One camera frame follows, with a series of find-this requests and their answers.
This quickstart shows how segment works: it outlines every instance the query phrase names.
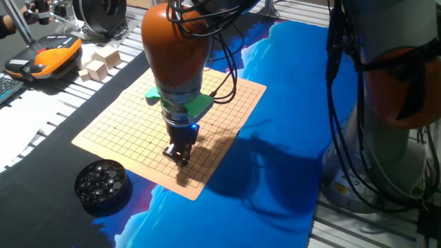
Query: keyboard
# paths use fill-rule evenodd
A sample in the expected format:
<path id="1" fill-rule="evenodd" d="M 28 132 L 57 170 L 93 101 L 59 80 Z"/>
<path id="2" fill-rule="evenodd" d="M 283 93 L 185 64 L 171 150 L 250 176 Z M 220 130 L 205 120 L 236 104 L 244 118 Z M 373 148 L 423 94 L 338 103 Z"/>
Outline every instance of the keyboard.
<path id="1" fill-rule="evenodd" d="M 22 85 L 23 82 L 10 79 L 9 76 L 0 73 L 0 103 L 12 96 Z"/>

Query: black container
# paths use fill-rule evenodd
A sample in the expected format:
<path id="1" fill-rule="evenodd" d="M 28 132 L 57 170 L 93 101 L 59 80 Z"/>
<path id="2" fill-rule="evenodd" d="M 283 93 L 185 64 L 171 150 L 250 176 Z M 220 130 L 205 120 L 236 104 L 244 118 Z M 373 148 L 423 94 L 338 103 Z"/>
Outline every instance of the black container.
<path id="1" fill-rule="evenodd" d="M 76 177 L 75 192 L 89 210 L 105 210 L 125 201 L 130 180 L 122 164 L 103 159 L 86 166 Z"/>

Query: black tabletop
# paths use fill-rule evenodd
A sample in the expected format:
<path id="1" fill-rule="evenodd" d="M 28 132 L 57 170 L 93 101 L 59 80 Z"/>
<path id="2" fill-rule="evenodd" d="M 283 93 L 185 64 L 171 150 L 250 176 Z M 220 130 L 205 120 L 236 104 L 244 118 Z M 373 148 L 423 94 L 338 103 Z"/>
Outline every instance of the black tabletop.
<path id="1" fill-rule="evenodd" d="M 110 247 L 74 192 L 78 173 L 100 158 L 71 142 L 148 68 L 139 54 L 31 154 L 0 174 L 0 246 Z"/>

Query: green mount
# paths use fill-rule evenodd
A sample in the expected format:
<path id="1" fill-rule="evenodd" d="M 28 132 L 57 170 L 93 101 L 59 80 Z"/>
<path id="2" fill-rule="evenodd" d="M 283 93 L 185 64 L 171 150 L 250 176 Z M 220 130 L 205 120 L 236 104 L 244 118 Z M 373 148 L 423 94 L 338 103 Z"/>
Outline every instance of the green mount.
<path id="1" fill-rule="evenodd" d="M 200 94 L 193 101 L 184 104 L 187 110 L 188 121 L 190 123 L 198 122 L 213 106 L 213 97 L 206 94 Z"/>
<path id="2" fill-rule="evenodd" d="M 150 106 L 155 105 L 161 100 L 161 95 L 156 87 L 153 87 L 145 93 L 145 100 Z M 188 121 L 190 123 L 198 122 L 213 106 L 213 97 L 206 94 L 200 94 L 193 101 L 183 105 L 187 110 Z"/>
<path id="3" fill-rule="evenodd" d="M 158 89 L 156 87 L 153 87 L 152 89 L 150 89 L 145 93 L 145 100 L 147 101 L 147 104 L 149 106 L 155 105 L 156 103 L 159 102 L 160 99 L 161 99 L 161 95 L 159 94 Z"/>

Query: blue mat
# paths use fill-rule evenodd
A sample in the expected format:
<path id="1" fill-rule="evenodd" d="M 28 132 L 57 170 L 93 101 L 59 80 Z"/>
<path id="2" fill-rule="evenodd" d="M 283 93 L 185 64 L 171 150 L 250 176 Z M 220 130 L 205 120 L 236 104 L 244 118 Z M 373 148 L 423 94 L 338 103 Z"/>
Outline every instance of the blue mat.
<path id="1" fill-rule="evenodd" d="M 268 37 L 255 41 L 268 25 Z M 122 211 L 95 224 L 103 225 L 116 247 L 305 247 L 322 154 L 331 142 L 326 39 L 326 28 L 304 23 L 254 25 L 235 59 L 243 65 L 240 76 L 267 91 L 199 198 L 149 187 L 151 182 L 130 174 L 138 185 L 126 207 L 134 212 L 130 219 L 116 221 Z M 232 44 L 240 44 L 239 36 Z M 224 72 L 227 67 L 224 61 L 212 66 Z M 356 99 L 356 74 L 347 57 L 334 98 L 344 119 Z M 142 194 L 148 199 L 140 200 Z M 148 210 L 133 210 L 147 203 Z"/>

